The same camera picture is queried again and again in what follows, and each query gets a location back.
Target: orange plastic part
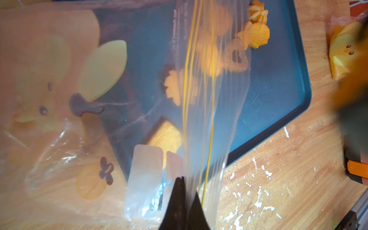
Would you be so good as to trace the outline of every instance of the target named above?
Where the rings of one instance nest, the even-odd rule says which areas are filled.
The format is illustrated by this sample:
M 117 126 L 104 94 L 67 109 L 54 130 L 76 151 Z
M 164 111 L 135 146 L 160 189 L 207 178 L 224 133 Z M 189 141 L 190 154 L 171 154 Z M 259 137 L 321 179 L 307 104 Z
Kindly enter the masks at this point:
M 351 174 L 365 178 L 368 177 L 368 164 L 350 160 L 347 162 L 347 169 Z

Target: yellow duck plush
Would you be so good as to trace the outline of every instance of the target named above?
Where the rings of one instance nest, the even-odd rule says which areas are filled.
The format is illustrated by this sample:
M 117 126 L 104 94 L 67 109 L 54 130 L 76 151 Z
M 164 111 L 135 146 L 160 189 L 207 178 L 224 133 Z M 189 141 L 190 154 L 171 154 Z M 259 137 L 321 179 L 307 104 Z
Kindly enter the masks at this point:
M 360 26 L 360 22 L 354 21 L 345 27 L 337 26 L 332 30 L 329 58 L 332 78 L 337 81 L 351 72 L 352 64 L 359 56 L 355 34 Z

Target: clear plastic bag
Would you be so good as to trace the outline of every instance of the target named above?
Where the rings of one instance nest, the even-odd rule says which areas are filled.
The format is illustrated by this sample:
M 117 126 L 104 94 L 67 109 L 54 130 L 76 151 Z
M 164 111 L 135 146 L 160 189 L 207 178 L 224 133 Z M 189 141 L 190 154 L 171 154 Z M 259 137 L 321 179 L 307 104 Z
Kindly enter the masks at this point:
M 187 205 L 198 191 L 214 228 L 250 82 L 237 38 L 247 10 L 102 0 L 0 11 L 0 215 L 158 226 L 185 176 Z

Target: chick eye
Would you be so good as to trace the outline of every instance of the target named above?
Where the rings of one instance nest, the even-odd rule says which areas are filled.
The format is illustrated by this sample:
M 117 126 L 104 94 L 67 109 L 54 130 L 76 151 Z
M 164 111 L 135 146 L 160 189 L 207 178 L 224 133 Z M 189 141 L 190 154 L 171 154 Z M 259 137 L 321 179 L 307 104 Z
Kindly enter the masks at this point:
M 51 85 L 51 82 L 47 83 L 47 88 L 49 89 L 49 91 L 50 91 L 50 92 L 52 91 L 52 85 Z
M 38 110 L 40 111 L 40 114 L 41 114 L 41 115 L 43 115 L 43 116 L 46 116 L 46 115 L 49 113 L 49 111 L 47 110 L 47 108 L 46 108 L 46 107 L 44 107 L 43 105 L 41 105 L 41 106 L 38 108 Z

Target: wood grain surface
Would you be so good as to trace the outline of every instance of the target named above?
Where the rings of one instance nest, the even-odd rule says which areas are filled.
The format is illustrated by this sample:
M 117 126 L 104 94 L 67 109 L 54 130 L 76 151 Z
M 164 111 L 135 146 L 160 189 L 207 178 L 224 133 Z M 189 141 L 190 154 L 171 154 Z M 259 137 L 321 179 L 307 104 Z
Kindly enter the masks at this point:
M 331 15 L 349 15 L 348 0 L 295 0 L 295 3 L 312 84 L 312 104 L 286 127 L 290 138 L 281 130 L 225 170 L 218 230 L 241 229 L 236 225 L 253 230 L 334 229 L 366 189 L 344 174 L 342 139 L 330 102 L 337 82 L 331 78 L 326 30 Z M 272 173 L 271 177 L 267 178 L 262 165 Z M 255 206 L 257 201 L 262 203 L 260 208 Z M 0 219 L 0 229 L 133 227 Z

